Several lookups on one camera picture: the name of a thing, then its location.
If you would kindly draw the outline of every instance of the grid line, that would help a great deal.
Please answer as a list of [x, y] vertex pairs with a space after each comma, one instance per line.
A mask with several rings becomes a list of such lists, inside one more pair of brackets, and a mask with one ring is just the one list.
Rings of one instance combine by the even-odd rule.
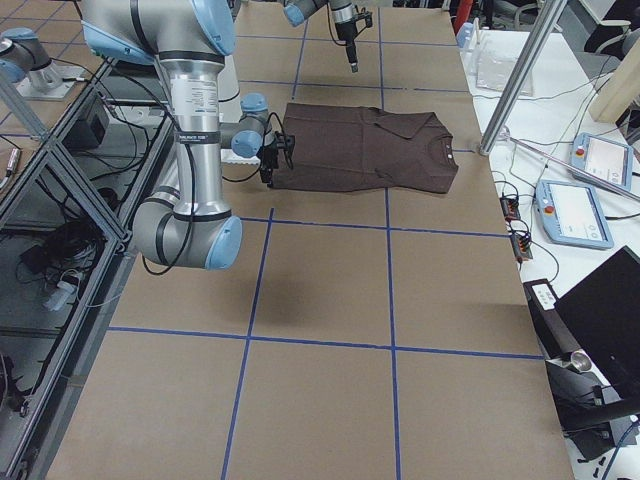
[[360, 230], [387, 230], [392, 232], [409, 232], [409, 233], [431, 233], [436, 235], [460, 235], [467, 237], [489, 237], [489, 238], [509, 238], [507, 233], [485, 233], [485, 232], [463, 232], [458, 230], [438, 230], [431, 228], [411, 228], [411, 227], [392, 227], [381, 225], [357, 225], [348, 223], [322, 223], [322, 222], [305, 222], [302, 220], [278, 220], [264, 219], [255, 217], [240, 217], [241, 220], [248, 222], [271, 222], [279, 225], [300, 225], [308, 227], [333, 227], [333, 228], [353, 228]]
[[73, 37], [69, 43], [67, 43], [67, 46], [66, 46], [66, 47], [64, 47], [64, 48], [62, 49], [62, 51], [58, 54], [58, 56], [59, 56], [60, 58], [62, 58], [62, 56], [63, 56], [65, 53], [67, 53], [67, 50], [69, 50], [69, 47], [70, 47], [71, 45], [84, 45], [84, 43], [75, 43], [76, 39], [77, 39], [78, 37], [80, 37], [82, 34], [83, 34], [82, 30], [80, 30], [78, 33], [76, 33], [76, 36], [75, 36], [75, 37]]
[[224, 453], [224, 462], [222, 464], [222, 473], [220, 475], [221, 480], [226, 480], [227, 470], [229, 468], [229, 459], [231, 457], [231, 447], [233, 445], [233, 435], [235, 433], [236, 420], [238, 418], [238, 409], [240, 407], [240, 396], [242, 395], [242, 385], [244, 383], [244, 377], [247, 370], [247, 360], [249, 358], [249, 348], [251, 346], [251, 333], [253, 332], [253, 325], [256, 320], [256, 310], [258, 307], [258, 298], [260, 297], [260, 287], [262, 284], [262, 275], [264, 273], [264, 266], [267, 258], [267, 250], [269, 248], [269, 237], [271, 236], [271, 225], [273, 220], [272, 208], [269, 212], [269, 223], [267, 224], [267, 233], [264, 237], [264, 245], [262, 247], [262, 257], [260, 259], [260, 269], [258, 270], [258, 279], [256, 280], [256, 290], [253, 296], [253, 304], [251, 306], [251, 318], [249, 320], [249, 327], [247, 329], [247, 337], [244, 344], [244, 353], [242, 355], [242, 364], [240, 365], [240, 375], [238, 376], [238, 386], [236, 388], [236, 397], [233, 403], [233, 413], [231, 414], [231, 424], [229, 425], [229, 434], [227, 436], [227, 447]]
[[384, 69], [382, 55], [382, 15], [378, 9], [378, 54], [380, 55], [380, 108], [384, 110]]
[[[127, 327], [122, 325], [113, 325], [108, 328], [110, 332], [125, 333], [147, 333], [151, 335], [175, 335], [183, 337], [203, 337], [203, 338], [219, 338], [223, 340], [250, 340], [251, 342], [264, 343], [288, 343], [294, 345], [315, 345], [320, 347], [340, 347], [354, 348], [364, 350], [388, 350], [391, 351], [391, 345], [378, 345], [375, 343], [356, 343], [356, 342], [339, 342], [329, 340], [313, 340], [306, 338], [287, 338], [287, 337], [268, 337], [264, 335], [240, 335], [234, 333], [219, 332], [203, 332], [197, 330], [173, 330], [167, 328], [148, 328], [148, 327]], [[413, 347], [408, 345], [396, 345], [396, 352], [409, 353], [427, 353], [435, 355], [454, 355], [454, 356], [471, 356], [471, 357], [489, 357], [502, 358], [512, 360], [544, 360], [542, 355], [533, 355], [530, 353], [505, 353], [505, 352], [483, 352], [480, 350], [456, 350], [446, 348], [432, 347]]]
[[19, 6], [14, 8], [12, 11], [9, 12], [9, 14], [6, 17], [3, 17], [2, 20], [0, 20], [0, 24], [3, 24], [5, 21], [9, 20], [10, 18], [13, 18], [13, 14], [16, 13], [18, 10], [20, 10], [22, 7], [24, 7], [26, 3], [27, 3], [27, 0], [23, 0], [23, 2]]
[[296, 78], [293, 80], [293, 89], [291, 90], [291, 100], [296, 98], [296, 91], [298, 90], [298, 80], [300, 78], [300, 67], [302, 66], [302, 57], [304, 56], [304, 42], [307, 37], [307, 28], [309, 22], [304, 23], [304, 30], [302, 32], [302, 42], [300, 43], [300, 55], [298, 56], [298, 66], [296, 67]]
[[385, 217], [387, 222], [387, 279], [389, 284], [389, 325], [391, 339], [391, 381], [393, 388], [393, 431], [396, 449], [396, 480], [402, 480], [402, 451], [400, 449], [400, 413], [398, 399], [398, 361], [396, 355], [396, 323], [393, 303], [393, 254], [391, 251], [391, 208], [389, 189], [384, 189]]

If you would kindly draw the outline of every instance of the wire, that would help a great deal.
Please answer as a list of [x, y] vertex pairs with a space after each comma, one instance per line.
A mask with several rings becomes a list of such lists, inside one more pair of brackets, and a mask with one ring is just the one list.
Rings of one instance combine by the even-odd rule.
[[191, 146], [189, 144], [184, 144], [185, 149], [187, 150], [187, 156], [189, 157], [189, 168], [191, 169], [191, 212], [189, 214], [189, 223], [187, 224], [187, 231], [184, 234], [184, 239], [182, 240], [182, 245], [180, 246], [180, 250], [178, 250], [178, 253], [176, 254], [175, 258], [173, 259], [173, 261], [171, 263], [169, 263], [169, 265], [167, 265], [166, 268], [156, 272], [151, 270], [151, 268], [149, 267], [148, 263], [147, 263], [147, 259], [146, 257], [143, 255], [142, 256], [142, 265], [144, 266], [144, 269], [146, 270], [146, 272], [150, 275], [153, 275], [155, 277], [159, 277], [161, 275], [164, 275], [166, 273], [168, 273], [173, 267], [176, 266], [176, 264], [178, 263], [178, 260], [180, 259], [180, 257], [182, 256], [182, 253], [184, 252], [185, 248], [187, 247], [187, 243], [189, 243], [189, 238], [191, 237], [191, 231], [193, 229], [193, 224], [194, 224], [194, 216], [195, 216], [195, 205], [196, 205], [196, 175], [195, 175], [195, 159], [193, 158], [193, 152], [191, 151]]
[[604, 218], [607, 220], [616, 221], [616, 220], [629, 220], [630, 218], [636, 218], [636, 217], [640, 217], [640, 212], [634, 213], [633, 215], [625, 215], [623, 217], [604, 217]]
[[3, 139], [5, 142], [13, 145], [16, 148], [20, 148], [16, 143], [12, 142], [11, 140], [9, 140], [7, 137], [5, 137], [4, 135], [0, 134], [0, 138]]
[[[513, 188], [513, 189], [516, 191], [516, 193], [515, 193], [515, 199], [516, 199], [516, 201], [518, 201], [518, 199], [520, 198], [520, 193], [518, 192], [518, 187], [516, 187], [513, 183], [508, 182], [507, 180], [495, 180], [493, 183], [495, 183], [495, 184], [500, 183], [500, 184], [503, 184], [503, 185], [505, 185], [505, 186], [506, 186], [506, 185], [509, 185], [511, 188]], [[504, 187], [502, 187], [502, 193], [501, 193], [501, 196], [506, 197], [506, 196], [505, 196], [505, 194], [504, 194]]]
[[275, 117], [275, 119], [278, 122], [278, 125], [280, 126], [280, 130], [282, 130], [282, 137], [284, 138], [284, 161], [287, 164], [287, 167], [289, 167], [289, 170], [293, 170], [293, 158], [291, 158], [291, 152], [289, 152], [289, 149], [287, 148], [287, 132], [284, 129], [284, 124], [282, 123], [282, 120], [280, 120], [280, 116], [276, 113], [276, 112], [271, 112], [269, 114], [269, 117], [267, 117], [267, 123], [271, 122], [271, 118]]
[[[602, 77], [604, 77], [605, 75], [609, 75], [609, 73], [600, 73], [598, 75], [596, 75], [595, 77], [589, 79], [587, 82], [578, 85], [575, 88], [572, 88], [571, 90], [566, 90], [564, 92], [560, 92], [560, 93], [556, 93], [555, 95], [551, 95], [548, 97], [524, 97], [524, 98], [518, 98], [518, 101], [527, 101], [527, 102], [537, 102], [538, 100], [554, 100], [562, 95], [566, 95], [567, 93], [573, 93], [577, 90], [580, 90], [582, 87], [586, 87], [587, 85], [591, 84], [594, 80], [598, 80]], [[472, 95], [473, 98], [486, 98], [488, 100], [497, 100], [500, 98], [500, 95], [496, 95], [496, 96], [489, 96], [489, 95]]]
[[[56, 57], [51, 57], [52, 60], [55, 60], [57, 62], [62, 62], [62, 63], [68, 63], [69, 65], [74, 65], [76, 67], [82, 68], [84, 71], [86, 71], [89, 75], [91, 75], [91, 80], [96, 82], [97, 84], [99, 84], [104, 90], [105, 92], [107, 92], [107, 94], [111, 97], [111, 98], [115, 98], [114, 95], [109, 91], [109, 88], [104, 84], [104, 82], [98, 78], [98, 76], [92, 72], [91, 70], [89, 70], [87, 67], [85, 67], [84, 65], [80, 65], [79, 63], [75, 63], [75, 62], [71, 62], [69, 60], [63, 60], [61, 58], [56, 58]], [[138, 156], [138, 139], [136, 138], [136, 134], [133, 131], [132, 125], [134, 125], [137, 128], [143, 128], [140, 127], [139, 125], [135, 125], [131, 122], [128, 122], [125, 117], [126, 115], [124, 114], [124, 111], [122, 110], [122, 107], [118, 106], [118, 108], [120, 108], [120, 113], [122, 113], [122, 117], [123, 118], [119, 118], [115, 112], [113, 111], [113, 109], [111, 108], [112, 105], [107, 104], [106, 99], [102, 97], [102, 95], [100, 94], [100, 91], [96, 89], [96, 91], [98, 92], [98, 97], [100, 97], [100, 100], [102, 101], [102, 103], [104, 104], [104, 106], [106, 107], [107, 111], [109, 112], [109, 114], [115, 118], [116, 120], [124, 123], [125, 125], [127, 125], [127, 127], [129, 128], [129, 132], [131, 132], [131, 137], [133, 138], [133, 148], [134, 148], [134, 153], [133, 153], [133, 158], [131, 159], [132, 162], [135, 162], [136, 157]], [[148, 142], [149, 142], [149, 136], [146, 134], [145, 132], [145, 137], [147, 140], [147, 147], [148, 147]]]
[[346, 47], [347, 42], [340, 43], [336, 40], [336, 37], [333, 35], [333, 29], [331, 28], [331, 10], [329, 8], [328, 3], [327, 3], [327, 27], [329, 27], [329, 34], [331, 35], [331, 41], [339, 47]]
[[622, 444], [624, 443], [625, 439], [629, 436], [631, 431], [634, 428], [637, 428], [638, 425], [640, 425], [640, 420], [636, 420], [631, 425], [629, 425], [629, 428], [627, 428], [625, 430], [625, 432], [622, 434], [622, 436], [620, 437], [620, 440], [618, 440], [618, 443], [616, 444], [616, 449], [613, 451], [613, 455], [611, 455], [611, 458], [609, 459], [609, 463], [607, 464], [607, 468], [605, 469], [604, 473], [602, 474], [602, 478], [600, 480], [607, 480], [607, 475], [609, 475], [609, 471], [611, 470], [611, 467], [613, 466], [614, 460], [618, 456], [618, 452], [620, 451], [620, 448], [622, 447]]
[[111, 170], [119, 170], [120, 168], [126, 168], [125, 167], [118, 167], [112, 163], [107, 162], [104, 158], [102, 158], [100, 155], [97, 155], [93, 152], [90, 152], [89, 150], [78, 150], [78, 153], [81, 153], [82, 155], [87, 155], [88, 157], [91, 157], [97, 161], [99, 161], [100, 163], [102, 163], [103, 165], [105, 165], [107, 168], [110, 168]]
[[556, 278], [558, 278], [558, 275], [560, 274], [560, 262], [558, 262], [557, 257], [556, 257], [553, 253], [551, 253], [548, 249], [546, 249], [545, 247], [543, 247], [542, 245], [540, 245], [538, 242], [534, 242], [534, 241], [532, 240], [532, 241], [531, 241], [531, 243], [532, 243], [532, 244], [534, 244], [536, 247], [539, 247], [539, 248], [541, 248], [542, 250], [544, 250], [545, 252], [547, 252], [547, 254], [549, 254], [549, 256], [550, 256], [550, 257], [553, 259], [553, 261], [555, 262], [555, 264], [556, 264], [556, 273], [555, 273], [555, 275], [553, 276], [553, 278], [552, 278], [551, 280], [549, 280], [549, 283], [553, 283], [553, 282], [554, 282], [554, 280], [555, 280]]
[[[111, 67], [116, 73], [121, 75], [123, 78], [129, 80], [134, 85], [137, 85], [138, 87], [142, 88], [147, 93], [147, 95], [149, 95], [153, 100], [155, 100], [158, 106], [164, 110], [165, 114], [171, 120], [171, 123], [175, 127], [176, 131], [178, 133], [182, 132], [182, 129], [180, 128], [180, 124], [178, 123], [176, 118], [171, 114], [171, 112], [169, 111], [169, 108], [151, 90], [149, 90], [149, 88], [147, 88], [146, 85], [140, 83], [135, 78], [121, 72], [115, 66], [111, 65]], [[184, 239], [182, 241], [182, 245], [180, 246], [180, 249], [178, 250], [178, 253], [176, 254], [173, 261], [166, 266], [166, 268], [158, 272], [153, 271], [149, 267], [149, 264], [147, 263], [147, 259], [145, 258], [145, 256], [144, 255], [142, 256], [142, 265], [144, 266], [145, 271], [148, 274], [153, 276], [164, 275], [168, 273], [173, 267], [176, 266], [176, 264], [178, 263], [178, 260], [180, 260], [180, 257], [182, 256], [182, 253], [187, 247], [187, 243], [189, 242], [189, 239], [191, 237], [191, 231], [193, 230], [193, 224], [195, 220], [194, 217], [195, 217], [195, 198], [196, 198], [195, 158], [193, 157], [193, 151], [191, 150], [191, 146], [189, 144], [184, 144], [184, 147], [185, 147], [185, 150], [187, 151], [187, 157], [189, 158], [189, 168], [191, 170], [191, 211], [189, 214], [189, 223], [187, 224], [187, 231], [184, 235]]]
[[247, 180], [251, 180], [255, 176], [255, 174], [258, 173], [259, 171], [260, 171], [260, 167], [256, 168], [256, 170], [252, 174], [250, 174], [249, 176], [244, 177], [244, 178], [238, 178], [238, 179], [236, 179], [236, 178], [227, 178], [227, 177], [225, 177], [223, 175], [222, 179], [227, 181], [227, 182], [229, 182], [229, 183], [242, 183], [242, 182], [246, 182]]

